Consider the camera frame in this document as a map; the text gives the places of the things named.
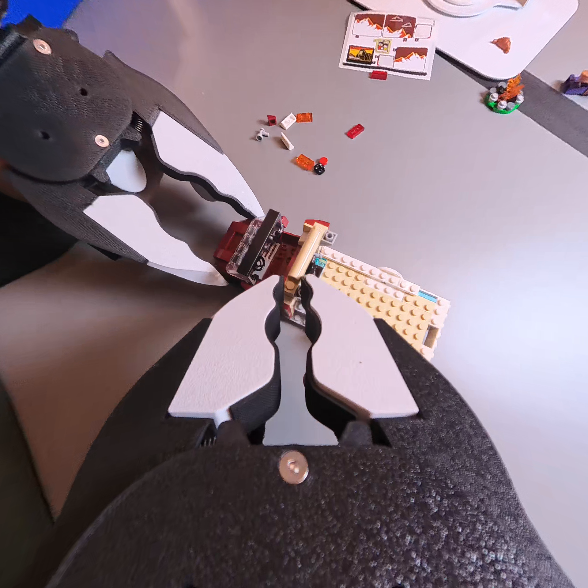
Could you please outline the purple toy minifigure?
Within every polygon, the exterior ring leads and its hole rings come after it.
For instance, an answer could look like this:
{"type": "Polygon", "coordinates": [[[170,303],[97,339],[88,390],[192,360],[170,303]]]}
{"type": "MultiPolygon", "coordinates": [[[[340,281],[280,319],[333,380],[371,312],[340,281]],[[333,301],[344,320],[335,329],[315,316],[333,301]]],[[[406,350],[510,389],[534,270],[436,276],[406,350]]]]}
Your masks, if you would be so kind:
{"type": "Polygon", "coordinates": [[[579,75],[570,75],[561,85],[562,94],[571,96],[587,96],[588,71],[583,70],[579,75]]]}

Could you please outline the blue plastic bin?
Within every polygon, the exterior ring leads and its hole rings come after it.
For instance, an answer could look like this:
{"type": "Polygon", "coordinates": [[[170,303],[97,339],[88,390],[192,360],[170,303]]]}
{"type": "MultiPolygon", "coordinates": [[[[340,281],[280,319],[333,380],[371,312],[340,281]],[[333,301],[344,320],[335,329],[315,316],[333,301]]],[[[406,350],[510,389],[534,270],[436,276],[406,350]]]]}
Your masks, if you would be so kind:
{"type": "Polygon", "coordinates": [[[1,1],[1,25],[17,24],[33,16],[44,26],[60,28],[81,1],[1,1]]]}

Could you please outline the red tan brick toy truck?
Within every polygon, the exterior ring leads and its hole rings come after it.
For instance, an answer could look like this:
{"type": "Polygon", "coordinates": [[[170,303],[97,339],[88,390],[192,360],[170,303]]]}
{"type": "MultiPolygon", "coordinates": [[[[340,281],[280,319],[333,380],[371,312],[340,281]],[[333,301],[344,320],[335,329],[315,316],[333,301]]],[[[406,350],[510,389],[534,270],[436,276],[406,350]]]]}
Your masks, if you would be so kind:
{"type": "Polygon", "coordinates": [[[432,360],[450,302],[422,289],[391,268],[375,267],[333,248],[337,234],[323,220],[306,219],[301,235],[286,230],[288,219],[275,210],[232,222],[213,255],[229,282],[249,289],[270,276],[282,276],[282,317],[306,323],[301,283],[315,275],[383,319],[425,359],[432,360]]]}

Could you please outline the sticker sheet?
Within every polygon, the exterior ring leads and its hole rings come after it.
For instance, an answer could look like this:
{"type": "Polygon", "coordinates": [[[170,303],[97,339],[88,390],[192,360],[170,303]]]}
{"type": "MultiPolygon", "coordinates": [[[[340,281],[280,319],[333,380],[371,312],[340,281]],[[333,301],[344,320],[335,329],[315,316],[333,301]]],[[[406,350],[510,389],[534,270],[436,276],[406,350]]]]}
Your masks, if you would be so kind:
{"type": "Polygon", "coordinates": [[[350,14],[339,67],[430,80],[436,21],[401,12],[350,14]]]}

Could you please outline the white plastic board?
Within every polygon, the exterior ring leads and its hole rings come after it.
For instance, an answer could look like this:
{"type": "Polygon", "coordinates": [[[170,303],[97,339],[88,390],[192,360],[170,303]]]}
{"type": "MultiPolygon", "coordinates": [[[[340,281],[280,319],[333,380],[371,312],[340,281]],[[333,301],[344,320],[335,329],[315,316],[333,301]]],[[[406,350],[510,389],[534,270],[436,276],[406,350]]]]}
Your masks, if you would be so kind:
{"type": "Polygon", "coordinates": [[[487,79],[514,77],[577,11],[578,1],[357,1],[436,21],[437,50],[487,79]],[[491,44],[508,36],[511,51],[491,44]]]}

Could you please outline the grey desk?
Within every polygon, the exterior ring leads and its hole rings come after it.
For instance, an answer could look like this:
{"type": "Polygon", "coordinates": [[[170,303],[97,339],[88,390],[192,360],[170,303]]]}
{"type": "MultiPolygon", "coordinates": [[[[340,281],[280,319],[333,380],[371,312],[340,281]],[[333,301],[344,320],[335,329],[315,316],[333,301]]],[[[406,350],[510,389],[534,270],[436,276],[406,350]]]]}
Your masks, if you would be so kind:
{"type": "MultiPolygon", "coordinates": [[[[522,112],[489,112],[440,56],[428,82],[339,69],[353,10],[85,1],[67,26],[178,95],[291,231],[324,219],[339,251],[450,300],[433,363],[587,587],[587,158],[522,112]],[[299,112],[313,122],[281,128],[299,112]],[[327,157],[325,173],[298,167],[301,153],[327,157]]],[[[1,378],[52,515],[122,393],[234,293],[83,244],[1,289],[1,378]]]]}

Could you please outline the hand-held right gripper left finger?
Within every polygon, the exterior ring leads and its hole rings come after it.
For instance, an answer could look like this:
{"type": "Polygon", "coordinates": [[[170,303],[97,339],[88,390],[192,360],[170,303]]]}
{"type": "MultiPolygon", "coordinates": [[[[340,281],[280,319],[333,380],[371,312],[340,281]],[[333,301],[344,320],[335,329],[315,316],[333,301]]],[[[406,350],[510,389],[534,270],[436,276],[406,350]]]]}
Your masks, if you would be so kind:
{"type": "Polygon", "coordinates": [[[271,276],[214,314],[168,407],[171,416],[236,420],[238,402],[270,383],[277,336],[266,323],[271,312],[280,315],[281,295],[282,278],[271,276]]]}

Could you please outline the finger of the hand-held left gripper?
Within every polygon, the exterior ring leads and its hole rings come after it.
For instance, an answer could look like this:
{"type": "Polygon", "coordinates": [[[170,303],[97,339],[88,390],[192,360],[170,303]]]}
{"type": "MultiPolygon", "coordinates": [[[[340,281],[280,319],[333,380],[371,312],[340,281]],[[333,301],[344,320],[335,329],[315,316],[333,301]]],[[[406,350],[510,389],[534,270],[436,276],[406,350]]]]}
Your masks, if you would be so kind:
{"type": "Polygon", "coordinates": [[[152,268],[204,285],[228,284],[184,241],[168,234],[154,210],[134,194],[99,196],[84,214],[143,256],[152,268]]]}
{"type": "Polygon", "coordinates": [[[152,125],[152,143],[159,162],[172,177],[202,187],[210,200],[230,204],[243,217],[265,215],[231,160],[162,111],[152,125]]]}

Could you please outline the brick campfire on green base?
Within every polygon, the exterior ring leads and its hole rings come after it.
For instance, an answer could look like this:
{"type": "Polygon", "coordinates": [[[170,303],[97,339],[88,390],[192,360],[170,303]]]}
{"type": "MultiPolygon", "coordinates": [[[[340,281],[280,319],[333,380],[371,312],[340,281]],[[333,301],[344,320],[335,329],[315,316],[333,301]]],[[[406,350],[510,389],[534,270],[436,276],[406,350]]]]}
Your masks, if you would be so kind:
{"type": "Polygon", "coordinates": [[[484,104],[494,113],[510,114],[524,102],[524,87],[521,74],[500,81],[488,90],[484,104]]]}

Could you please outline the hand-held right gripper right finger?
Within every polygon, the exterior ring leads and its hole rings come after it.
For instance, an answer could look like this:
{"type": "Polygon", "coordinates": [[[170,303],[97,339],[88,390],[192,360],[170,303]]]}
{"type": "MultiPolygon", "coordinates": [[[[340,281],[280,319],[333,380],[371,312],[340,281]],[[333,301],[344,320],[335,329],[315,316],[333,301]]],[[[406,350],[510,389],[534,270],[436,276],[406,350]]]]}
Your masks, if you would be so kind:
{"type": "Polygon", "coordinates": [[[314,275],[303,279],[303,307],[318,393],[362,420],[418,413],[371,315],[314,275]]]}

